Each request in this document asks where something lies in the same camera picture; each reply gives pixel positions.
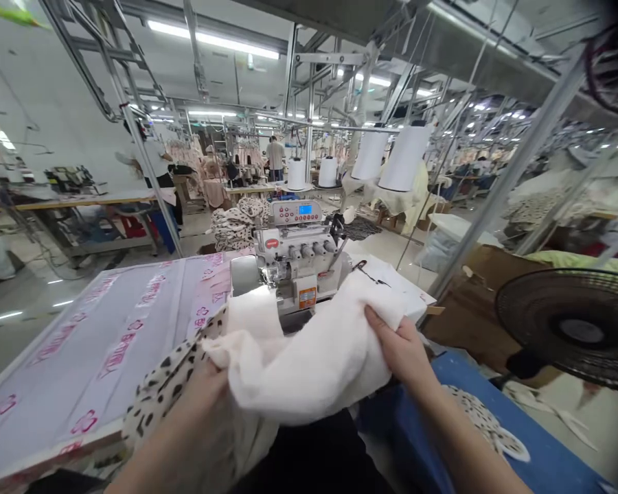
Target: floor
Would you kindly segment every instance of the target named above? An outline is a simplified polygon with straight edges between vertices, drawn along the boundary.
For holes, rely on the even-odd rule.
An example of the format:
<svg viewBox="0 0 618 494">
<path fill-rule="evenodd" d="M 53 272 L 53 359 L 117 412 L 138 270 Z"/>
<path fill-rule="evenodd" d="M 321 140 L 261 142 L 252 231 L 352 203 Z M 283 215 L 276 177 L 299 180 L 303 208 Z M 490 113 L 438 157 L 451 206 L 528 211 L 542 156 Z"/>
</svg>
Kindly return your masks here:
<svg viewBox="0 0 618 494">
<path fill-rule="evenodd" d="M 321 203 L 325 209 L 334 208 L 334 204 L 330 204 L 327 198 L 322 199 Z M 482 199 L 476 199 L 468 204 L 467 208 L 457 208 L 451 212 L 471 220 L 477 214 L 481 203 Z M 9 223 L 8 218 L 0 216 L 0 224 Z M 181 247 L 186 256 L 193 255 L 202 245 L 214 241 L 212 235 L 205 235 L 209 226 L 208 214 L 186 217 L 181 234 Z M 503 229 L 502 220 L 494 221 L 488 228 L 496 235 L 501 235 L 501 229 Z M 415 262 L 417 254 L 422 249 L 422 243 L 426 242 L 426 236 L 425 232 L 415 230 L 413 239 L 416 242 L 408 242 L 399 234 L 384 229 L 381 233 L 363 241 L 350 242 L 345 250 L 365 250 L 394 267 L 398 264 L 400 274 L 427 290 L 436 274 L 421 269 Z M 148 248 L 132 249 L 102 255 L 78 271 L 67 266 L 59 266 L 55 273 L 43 259 L 39 246 L 31 243 L 24 235 L 20 233 L 4 235 L 3 239 L 26 266 L 13 279 L 0 283 L 0 317 L 21 312 L 19 315 L 0 319 L 0 372 L 64 308 L 59 304 L 72 301 L 101 270 L 115 265 L 133 266 L 171 258 L 167 253 L 161 253 L 154 258 Z M 56 252 L 54 246 L 43 236 L 41 240 Z M 54 261 L 61 264 L 63 258 L 57 256 Z M 586 435 L 597 445 L 599 450 L 597 452 L 581 443 L 555 416 L 531 410 L 527 412 L 584 462 L 618 486 L 618 393 L 602 390 L 591 403 L 581 410 L 575 410 L 580 393 L 580 381 L 564 375 L 547 386 L 543 396 L 562 409 L 573 412 L 590 427 Z M 389 478 L 397 492 L 406 492 L 406 487 L 393 470 L 389 450 L 372 438 L 365 438 L 365 442 L 376 465 Z"/>
</svg>

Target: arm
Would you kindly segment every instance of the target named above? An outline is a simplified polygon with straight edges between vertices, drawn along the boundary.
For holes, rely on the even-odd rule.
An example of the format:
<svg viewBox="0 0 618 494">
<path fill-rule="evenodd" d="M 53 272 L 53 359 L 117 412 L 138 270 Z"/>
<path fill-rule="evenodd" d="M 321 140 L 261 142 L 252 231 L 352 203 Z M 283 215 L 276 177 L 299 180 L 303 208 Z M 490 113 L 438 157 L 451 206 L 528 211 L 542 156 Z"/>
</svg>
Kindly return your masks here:
<svg viewBox="0 0 618 494">
<path fill-rule="evenodd" d="M 227 387 L 227 373 L 208 363 L 194 373 L 187 389 L 143 447 L 130 459 L 106 494 L 168 492 L 179 463 L 205 433 L 204 419 Z"/>
<path fill-rule="evenodd" d="M 407 387 L 432 431 L 456 490 L 481 494 L 530 493 L 442 389 L 414 324 L 403 318 L 394 332 L 370 307 L 366 307 L 365 313 L 378 335 L 387 365 Z"/>
</svg>

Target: worker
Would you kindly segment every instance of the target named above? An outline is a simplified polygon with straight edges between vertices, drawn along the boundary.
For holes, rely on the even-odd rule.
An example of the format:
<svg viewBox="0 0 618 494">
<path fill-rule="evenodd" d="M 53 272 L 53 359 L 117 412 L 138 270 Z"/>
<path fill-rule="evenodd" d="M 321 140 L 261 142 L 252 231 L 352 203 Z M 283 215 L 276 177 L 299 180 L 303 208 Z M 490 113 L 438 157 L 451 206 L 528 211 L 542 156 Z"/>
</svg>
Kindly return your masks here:
<svg viewBox="0 0 618 494">
<path fill-rule="evenodd" d="M 277 142 L 275 136 L 271 136 L 269 141 L 266 155 L 270 161 L 270 181 L 280 182 L 284 179 L 284 146 Z"/>
<path fill-rule="evenodd" d="M 397 331 L 370 307 L 375 331 L 391 372 L 405 385 L 459 493 L 530 493 L 513 469 L 485 441 L 453 397 L 440 385 L 414 324 L 403 318 Z M 173 493 L 180 464 L 202 441 L 211 407 L 227 391 L 227 371 L 212 364 L 194 373 L 186 391 L 153 435 L 126 464 L 106 494 Z M 301 427 L 281 427 L 268 456 L 231 494 L 281 492 L 392 493 L 376 470 L 347 410 Z"/>
<path fill-rule="evenodd" d="M 144 132 L 144 127 L 136 121 L 137 128 L 139 129 L 139 135 L 142 138 L 142 143 L 144 145 L 144 151 L 151 162 L 151 166 L 153 167 L 153 173 L 156 176 L 156 181 L 160 187 L 171 187 L 174 189 L 174 197 L 176 198 L 176 204 L 172 206 L 172 212 L 174 214 L 174 219 L 176 220 L 176 225 L 181 230 L 183 226 L 183 207 L 181 206 L 181 198 L 179 197 L 179 193 L 176 192 L 174 188 L 174 180 L 172 179 L 172 175 L 169 170 L 169 166 L 172 164 L 174 159 L 165 151 L 165 146 L 160 144 L 158 141 L 154 139 L 147 139 L 146 133 Z M 124 127 L 130 134 L 130 128 L 128 127 L 128 122 L 124 120 Z M 137 151 L 136 146 L 133 146 L 133 150 L 130 154 L 130 166 L 142 172 L 142 166 L 137 161 Z M 149 181 L 147 176 L 144 176 L 144 181 L 146 182 L 146 186 L 149 189 L 152 189 L 151 182 Z"/>
</svg>

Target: spotted fabric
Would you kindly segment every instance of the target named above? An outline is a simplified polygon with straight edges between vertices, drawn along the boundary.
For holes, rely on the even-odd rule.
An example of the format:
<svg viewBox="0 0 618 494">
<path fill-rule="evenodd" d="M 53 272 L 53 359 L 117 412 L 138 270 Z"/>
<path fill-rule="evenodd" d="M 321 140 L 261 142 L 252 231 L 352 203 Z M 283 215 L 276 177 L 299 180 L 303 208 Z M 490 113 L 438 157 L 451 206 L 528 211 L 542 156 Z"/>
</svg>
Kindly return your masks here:
<svg viewBox="0 0 618 494">
<path fill-rule="evenodd" d="M 218 252 L 254 247 L 252 229 L 255 219 L 267 222 L 271 214 L 270 203 L 262 199 L 244 197 L 237 207 L 216 209 L 211 216 L 211 228 L 215 234 L 215 249 Z"/>
<path fill-rule="evenodd" d="M 127 448 L 137 451 L 179 400 L 194 372 L 206 365 L 200 341 L 221 336 L 229 317 L 228 303 L 209 318 L 192 341 L 172 350 L 135 391 L 135 402 L 124 417 L 122 439 Z M 206 434 L 196 445 L 187 464 L 168 492 L 226 493 L 246 472 L 268 453 L 278 425 L 258 416 L 243 413 L 229 393 L 218 400 L 205 419 Z"/>
<path fill-rule="evenodd" d="M 460 408 L 467 414 L 474 427 L 478 429 L 494 451 L 502 457 L 507 454 L 518 461 L 528 462 L 531 460 L 526 446 L 517 437 L 501 427 L 499 420 L 483 405 L 481 400 L 455 386 L 443 385 L 442 388 L 449 391 L 455 398 Z"/>
</svg>

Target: fan grille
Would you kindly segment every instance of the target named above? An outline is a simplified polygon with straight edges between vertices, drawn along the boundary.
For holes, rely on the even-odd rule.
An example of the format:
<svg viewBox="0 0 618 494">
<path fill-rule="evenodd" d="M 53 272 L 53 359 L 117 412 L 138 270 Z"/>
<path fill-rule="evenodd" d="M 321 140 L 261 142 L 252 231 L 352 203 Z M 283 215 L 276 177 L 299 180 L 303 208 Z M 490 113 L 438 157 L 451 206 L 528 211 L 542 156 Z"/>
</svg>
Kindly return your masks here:
<svg viewBox="0 0 618 494">
<path fill-rule="evenodd" d="M 525 274 L 496 295 L 504 329 L 536 357 L 618 390 L 618 274 L 554 269 Z"/>
</svg>

